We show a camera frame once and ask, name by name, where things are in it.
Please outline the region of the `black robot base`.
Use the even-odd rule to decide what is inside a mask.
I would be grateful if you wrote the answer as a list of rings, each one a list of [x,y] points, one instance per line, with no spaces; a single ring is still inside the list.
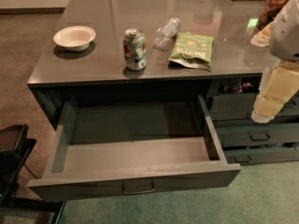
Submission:
[[[0,130],[0,204],[12,195],[19,172],[36,144],[35,139],[27,137],[28,130],[26,124]]]

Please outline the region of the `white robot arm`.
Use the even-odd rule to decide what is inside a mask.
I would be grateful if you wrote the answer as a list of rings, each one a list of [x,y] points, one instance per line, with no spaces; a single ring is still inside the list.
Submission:
[[[299,91],[299,0],[289,0],[272,22],[270,53],[279,59],[266,66],[251,118],[268,123]]]

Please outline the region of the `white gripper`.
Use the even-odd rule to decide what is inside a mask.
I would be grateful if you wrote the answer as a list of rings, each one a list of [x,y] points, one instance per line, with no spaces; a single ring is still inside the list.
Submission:
[[[274,71],[263,71],[251,118],[257,123],[268,123],[279,112],[280,104],[287,103],[299,91],[299,62],[281,60]]]

